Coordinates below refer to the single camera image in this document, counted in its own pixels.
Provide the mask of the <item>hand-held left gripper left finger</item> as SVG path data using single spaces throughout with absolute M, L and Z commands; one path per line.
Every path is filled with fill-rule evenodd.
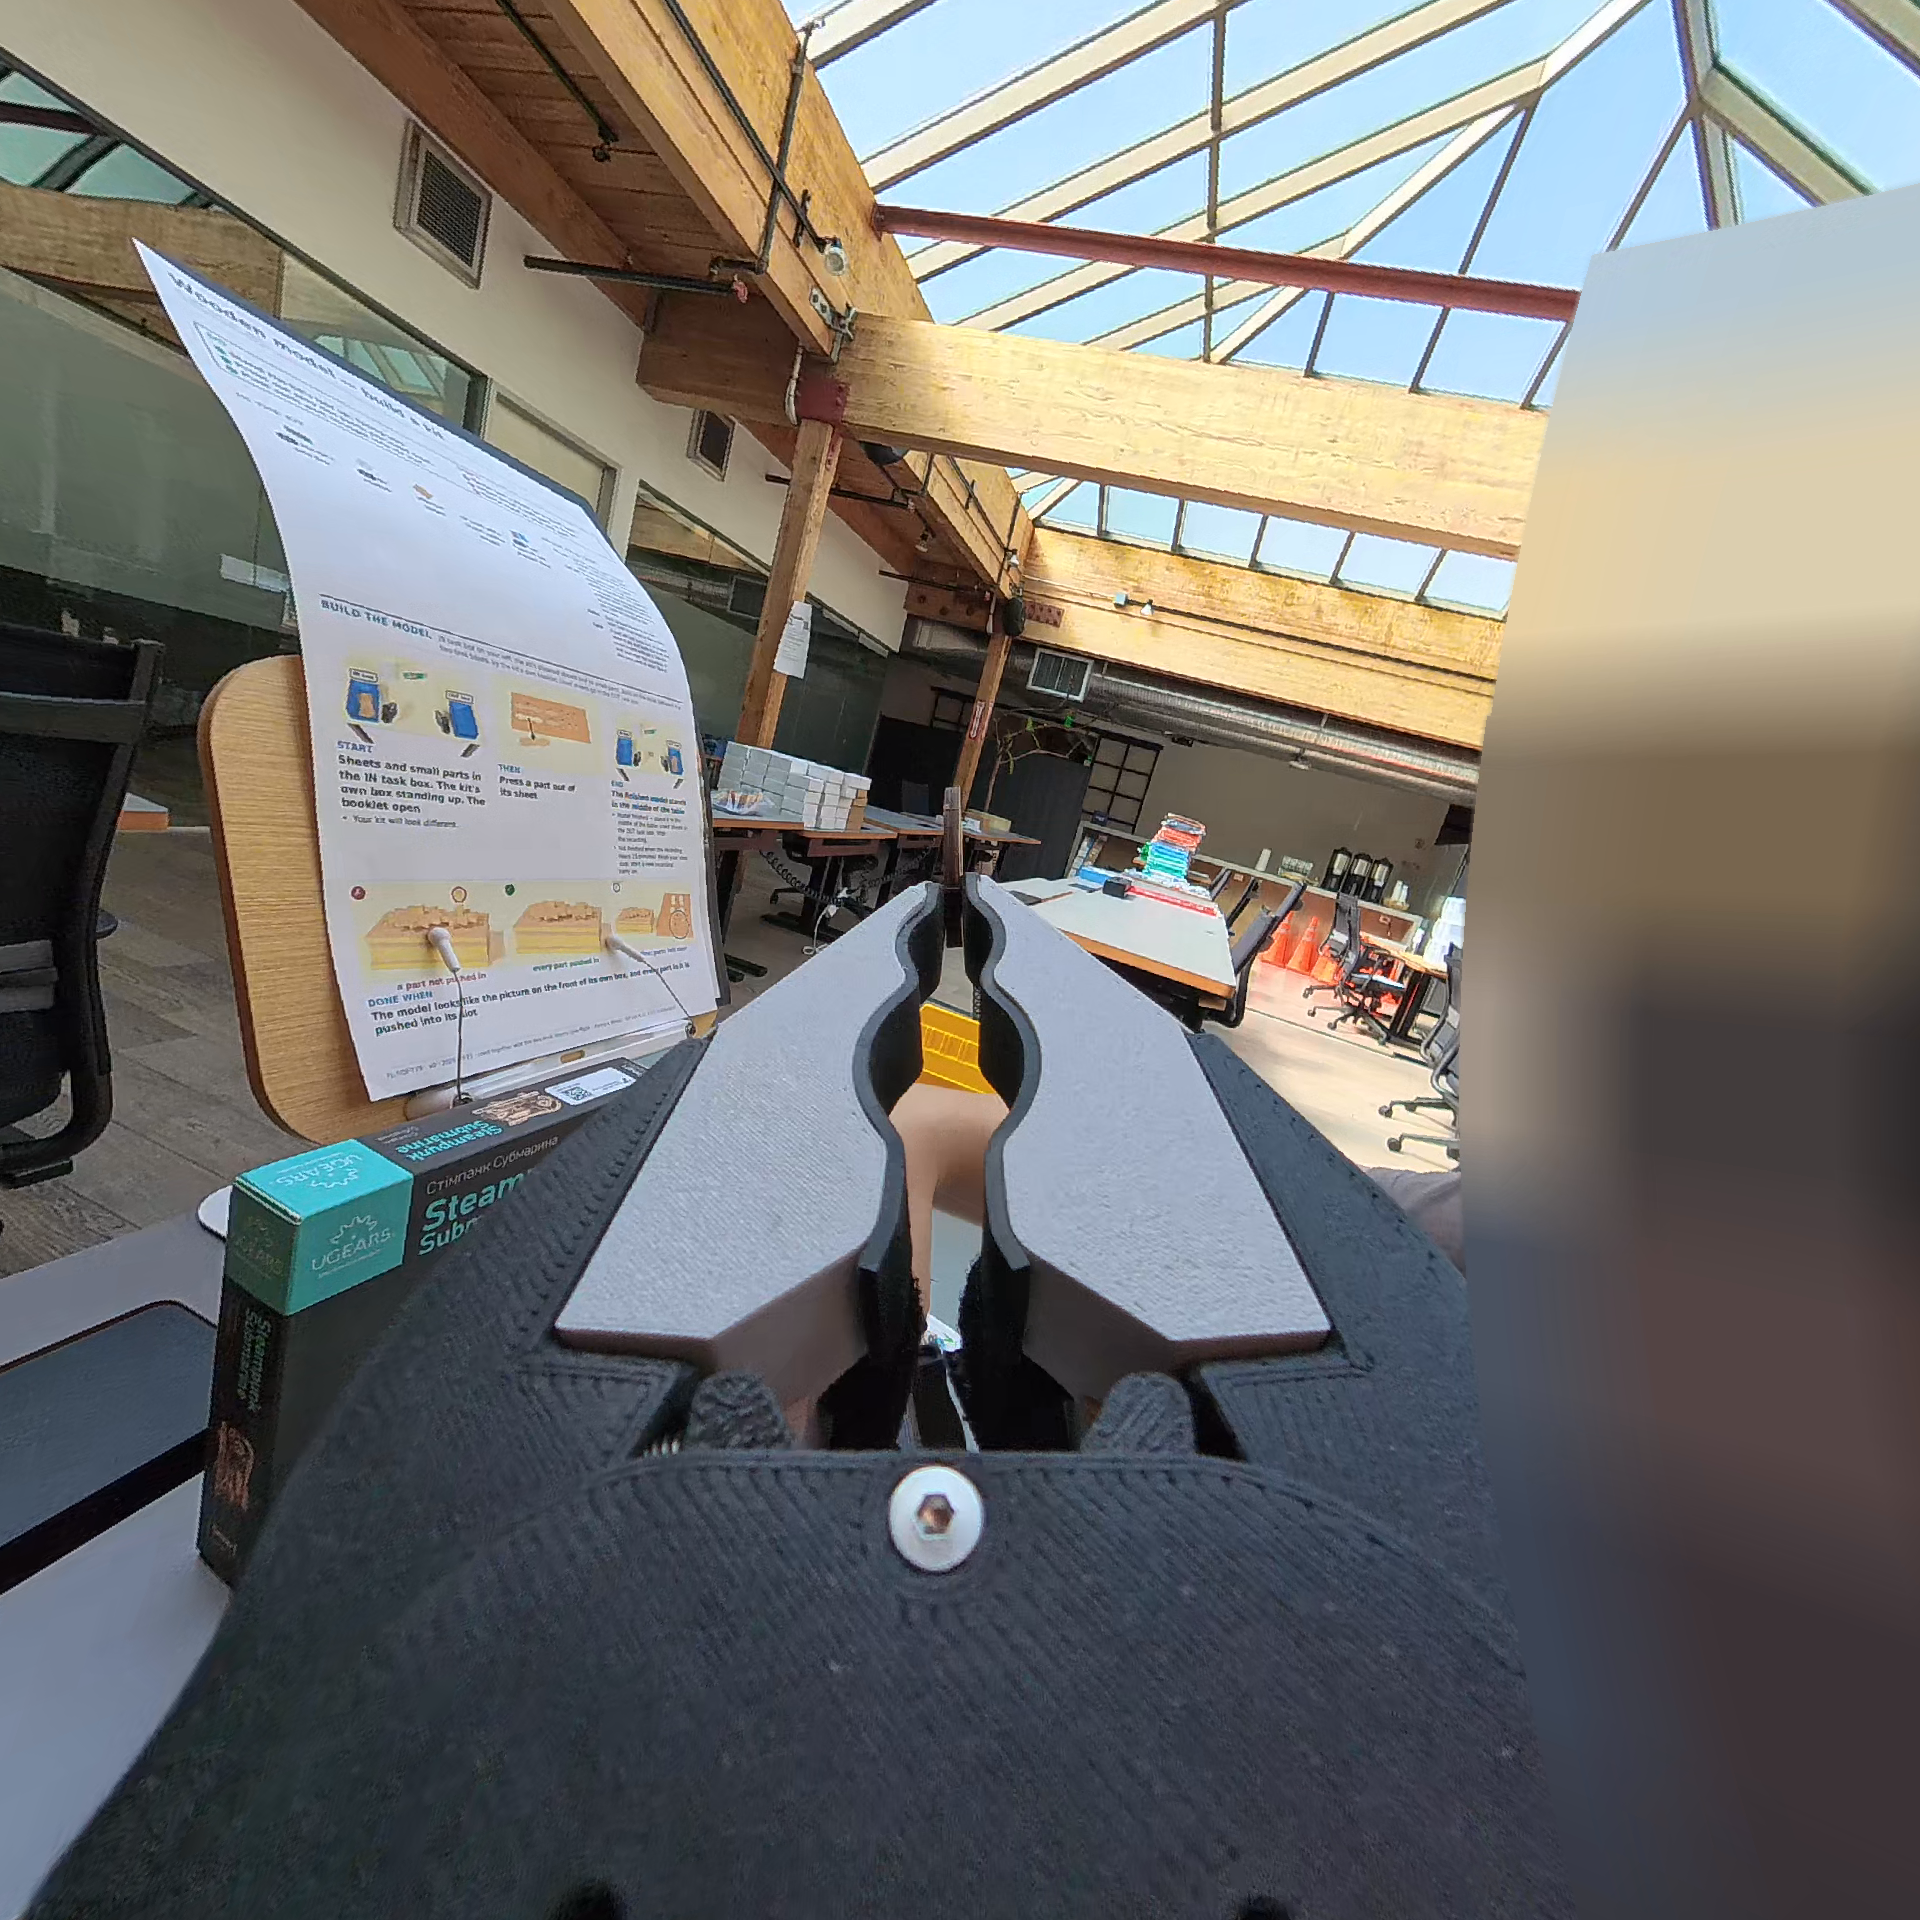
M 925 1336 L 893 1107 L 943 979 L 910 887 L 705 1044 L 576 1290 L 565 1344 L 754 1372 L 834 1448 L 893 1448 Z

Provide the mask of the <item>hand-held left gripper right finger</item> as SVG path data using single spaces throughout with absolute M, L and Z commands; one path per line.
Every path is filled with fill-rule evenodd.
M 1009 1107 L 959 1309 L 978 1442 L 1070 1448 L 1128 1374 L 1319 1350 L 1326 1309 L 1189 1028 L 992 878 L 964 931 Z

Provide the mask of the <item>person's right forearm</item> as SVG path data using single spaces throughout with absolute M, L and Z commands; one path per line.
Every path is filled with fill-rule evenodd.
M 940 1081 L 915 1081 L 893 1106 L 905 1147 L 910 1268 L 925 1313 L 931 1311 L 931 1222 L 937 1210 L 976 1226 L 984 1220 L 988 1142 L 1009 1119 L 1006 1102 Z

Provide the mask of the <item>black teal model kit box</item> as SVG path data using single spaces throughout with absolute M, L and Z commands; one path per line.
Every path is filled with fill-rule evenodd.
M 576 1064 L 231 1183 L 198 1520 L 215 1578 L 237 1581 L 299 1454 L 429 1267 L 663 1063 Z

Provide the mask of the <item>long white table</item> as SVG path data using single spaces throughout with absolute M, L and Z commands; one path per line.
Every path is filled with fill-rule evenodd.
M 1210 899 L 1110 896 L 1071 881 L 1023 881 L 1012 896 L 1191 1028 L 1226 1020 L 1240 1001 L 1226 920 Z

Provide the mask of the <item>black office chair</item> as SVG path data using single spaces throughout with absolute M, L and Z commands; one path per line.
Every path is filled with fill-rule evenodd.
M 2 626 L 2 1185 L 63 1177 L 104 1132 L 103 888 L 163 648 Z
M 1363 905 L 1350 893 L 1335 898 L 1325 959 L 1335 966 L 1332 979 L 1310 985 L 1303 999 L 1311 1001 L 1317 992 L 1330 994 L 1337 1003 L 1332 1027 L 1358 1023 L 1381 1044 L 1393 1044 L 1406 982 L 1393 970 L 1389 954 L 1364 935 Z
M 1393 1098 L 1379 1107 L 1379 1115 L 1393 1119 L 1396 1111 L 1416 1114 L 1416 1111 L 1443 1111 L 1450 1131 L 1443 1136 L 1408 1136 L 1398 1132 L 1385 1142 L 1388 1151 L 1403 1151 L 1406 1140 L 1417 1140 L 1423 1144 L 1438 1146 L 1447 1151 L 1454 1164 L 1460 1162 L 1461 1146 L 1460 1146 L 1460 1125 L 1457 1125 L 1457 1107 L 1460 1107 L 1460 1081 L 1457 1081 L 1457 1057 L 1460 1057 L 1460 1007 L 1461 1007 L 1461 974 L 1464 974 L 1464 952 L 1454 941 L 1447 951 L 1447 970 L 1450 970 L 1450 997 L 1447 1005 L 1430 1028 L 1425 1040 L 1422 1041 L 1423 1060 L 1430 1068 L 1430 1085 L 1432 1093 L 1425 1097 L 1408 1097 L 1408 1098 Z

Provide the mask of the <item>wooden office desk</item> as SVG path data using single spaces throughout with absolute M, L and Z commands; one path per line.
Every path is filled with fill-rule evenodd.
M 769 924 L 831 941 L 831 920 L 863 920 L 915 876 L 937 876 L 944 827 L 933 817 L 880 808 L 873 822 L 823 827 L 766 813 L 721 808 L 713 822 L 718 928 L 727 931 L 742 862 L 759 855 L 776 868 L 780 893 L 796 893 L 792 912 L 766 914 Z

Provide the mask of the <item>stack of white boxes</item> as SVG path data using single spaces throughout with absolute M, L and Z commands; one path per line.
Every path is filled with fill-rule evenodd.
M 719 819 L 858 832 L 865 825 L 870 785 L 863 774 L 732 738 L 715 768 L 710 810 Z

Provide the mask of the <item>wooden document stand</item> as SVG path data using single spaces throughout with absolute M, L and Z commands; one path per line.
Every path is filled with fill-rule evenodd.
M 250 660 L 213 687 L 198 722 L 211 848 L 249 1080 L 282 1129 L 312 1144 L 367 1136 L 442 1110 L 493 1078 L 514 1087 L 602 1055 L 708 1038 L 718 1012 L 677 1015 L 442 1073 L 410 1093 L 371 1093 L 331 957 L 315 797 L 315 744 L 299 653 Z

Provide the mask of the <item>white printed instruction sheet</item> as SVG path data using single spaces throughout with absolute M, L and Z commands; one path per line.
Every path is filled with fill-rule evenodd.
M 679 643 L 584 501 L 133 252 L 277 520 L 331 970 L 367 1090 L 713 1015 Z

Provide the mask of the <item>black flat device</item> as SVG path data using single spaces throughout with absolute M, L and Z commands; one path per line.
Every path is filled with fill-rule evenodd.
M 4 1592 L 201 1474 L 215 1344 L 157 1303 L 4 1366 Z

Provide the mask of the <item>grey wall vent grille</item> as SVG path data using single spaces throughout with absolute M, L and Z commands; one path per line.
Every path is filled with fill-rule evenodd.
M 396 167 L 394 227 L 471 289 L 483 276 L 493 194 L 419 120 L 407 120 Z

